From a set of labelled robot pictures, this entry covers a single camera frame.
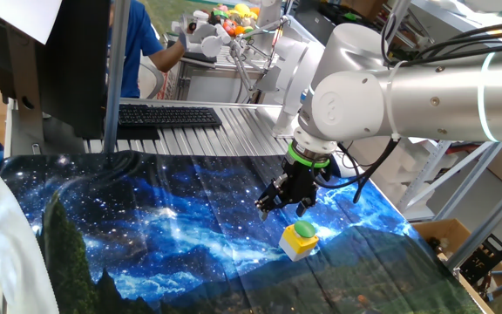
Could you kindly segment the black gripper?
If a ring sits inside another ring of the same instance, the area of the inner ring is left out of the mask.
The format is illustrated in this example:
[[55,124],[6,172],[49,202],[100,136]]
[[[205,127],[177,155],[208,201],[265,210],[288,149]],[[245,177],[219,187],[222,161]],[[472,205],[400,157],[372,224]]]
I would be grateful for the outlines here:
[[299,161],[284,161],[281,176],[273,179],[254,203],[260,219],[265,221],[270,211],[295,203],[299,203],[295,213],[303,217],[309,208],[316,205],[318,187],[314,179],[318,175],[328,179],[330,166],[311,169]]

